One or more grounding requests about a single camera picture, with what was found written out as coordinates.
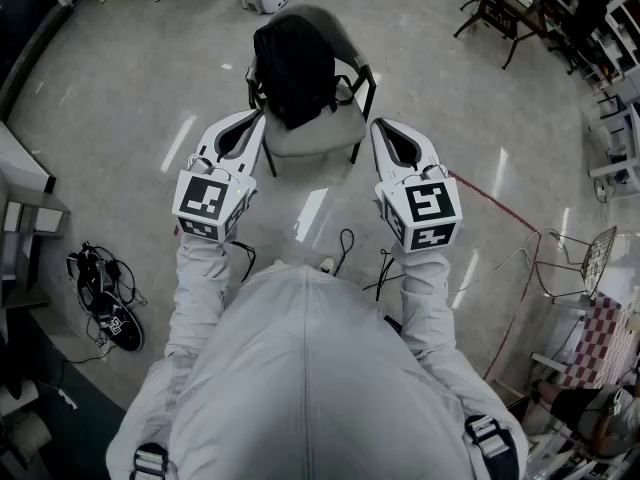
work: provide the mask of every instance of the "wooden table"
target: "wooden table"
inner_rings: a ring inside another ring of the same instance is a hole
[[[462,9],[472,2],[478,0],[471,0],[467,2]],[[511,62],[513,53],[516,51],[518,43],[528,39],[532,36],[539,36],[540,38],[547,37],[547,26],[545,23],[544,14],[540,7],[535,2],[530,7],[525,7],[517,0],[479,0],[480,6],[478,11],[462,25],[458,31],[453,34],[453,37],[458,37],[458,34],[465,28],[469,27],[476,21],[483,19],[493,27],[497,28],[504,34],[505,38],[513,40],[511,45],[511,51],[509,52],[509,58],[502,69]],[[518,22],[524,23],[531,32],[518,37]]]

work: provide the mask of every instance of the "black backpack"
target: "black backpack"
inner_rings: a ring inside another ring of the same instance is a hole
[[[284,16],[258,29],[253,35],[259,91],[267,97],[271,111],[290,130],[312,119],[329,105],[336,110],[336,84],[346,76],[335,76],[331,45],[300,16]],[[351,103],[353,95],[341,104]]]

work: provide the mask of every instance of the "white hoodie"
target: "white hoodie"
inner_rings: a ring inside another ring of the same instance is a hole
[[[156,442],[181,480],[489,479],[464,430],[475,414],[511,432],[522,477],[520,425],[455,348],[449,264],[394,258],[402,336],[359,287],[307,266],[256,274],[225,309],[223,247],[183,235],[165,357],[109,446],[111,478]]]

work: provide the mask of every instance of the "white sneaker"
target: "white sneaker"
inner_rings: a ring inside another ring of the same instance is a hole
[[[320,270],[321,272],[324,272],[325,274],[333,274],[333,269],[336,266],[336,262],[333,260],[333,258],[325,258],[324,260],[322,260],[322,263],[320,263],[320,266],[318,267],[318,270]]]

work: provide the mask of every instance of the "person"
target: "person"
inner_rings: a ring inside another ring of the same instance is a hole
[[[401,335],[354,284],[282,261],[225,309],[223,245],[183,234],[164,358],[109,446],[111,478],[521,478],[519,423],[456,349],[449,264],[393,257]]]
[[[577,432],[594,456],[611,458],[640,444],[640,369],[636,385],[622,389],[620,412],[610,415],[619,386],[600,389],[562,389],[544,381],[534,383],[539,396],[551,405],[551,414]]]

